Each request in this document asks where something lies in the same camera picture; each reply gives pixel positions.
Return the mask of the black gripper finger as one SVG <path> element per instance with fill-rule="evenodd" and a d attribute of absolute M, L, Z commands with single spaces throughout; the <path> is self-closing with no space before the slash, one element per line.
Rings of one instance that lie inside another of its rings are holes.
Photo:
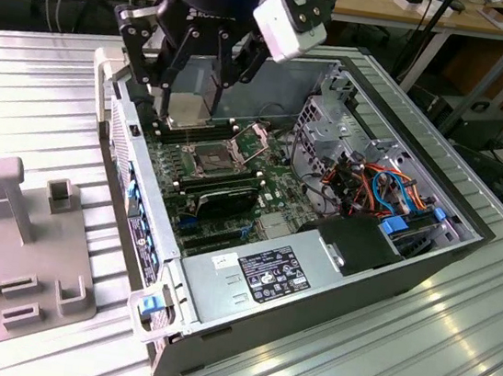
<path fill-rule="evenodd" d="M 235 57 L 233 47 L 237 43 L 236 36 L 226 28 L 220 28 L 217 41 L 217 56 L 211 66 L 210 86 L 205 100 L 210 116 L 215 114 L 223 91 L 235 83 L 249 83 L 269 57 L 269 48 L 255 31 L 247 34 L 244 45 Z"/>
<path fill-rule="evenodd" d="M 114 12 L 129 59 L 131 75 L 139 84 L 160 90 L 160 95 L 154 95 L 154 109 L 158 117 L 166 118 L 172 85 L 195 51 L 199 30 L 195 25 L 188 26 L 180 41 L 176 42 L 171 37 L 173 26 L 167 23 L 161 27 L 165 34 L 162 46 L 156 59 L 151 60 L 145 56 L 143 47 L 159 26 L 157 6 L 137 9 L 135 6 L 122 4 L 116 6 Z"/>

